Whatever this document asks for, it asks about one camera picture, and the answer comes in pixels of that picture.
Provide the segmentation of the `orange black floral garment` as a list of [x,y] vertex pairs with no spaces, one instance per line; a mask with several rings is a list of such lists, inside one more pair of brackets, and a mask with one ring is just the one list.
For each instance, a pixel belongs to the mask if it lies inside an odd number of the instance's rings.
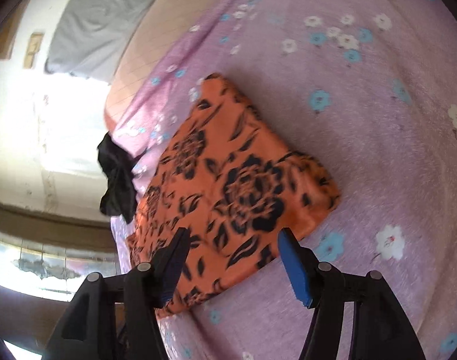
[[227,78],[205,78],[190,115],[163,152],[127,244],[133,265],[149,261],[176,231],[190,250],[160,318],[202,304],[278,255],[277,234],[302,239],[339,203],[315,157],[291,150]]

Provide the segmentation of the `purple floral bedsheet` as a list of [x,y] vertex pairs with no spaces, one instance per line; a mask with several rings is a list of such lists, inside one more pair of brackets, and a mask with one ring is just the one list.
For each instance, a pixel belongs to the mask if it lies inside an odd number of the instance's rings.
[[222,0],[156,65],[112,138],[148,189],[206,75],[341,191],[304,240],[389,282],[428,359],[457,351],[457,0]]

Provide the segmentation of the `grey pillow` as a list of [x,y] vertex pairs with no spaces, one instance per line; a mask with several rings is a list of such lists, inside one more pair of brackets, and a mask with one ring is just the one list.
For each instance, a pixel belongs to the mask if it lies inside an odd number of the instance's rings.
[[50,43],[44,70],[110,83],[153,2],[69,0]]

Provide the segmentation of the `beige wall switch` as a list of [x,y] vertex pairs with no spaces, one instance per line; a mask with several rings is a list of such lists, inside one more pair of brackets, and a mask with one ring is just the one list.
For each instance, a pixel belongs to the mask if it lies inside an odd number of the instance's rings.
[[23,67],[25,69],[31,69],[33,67],[35,57],[41,49],[41,43],[43,41],[43,38],[43,33],[32,33],[32,35],[30,36],[23,61]]

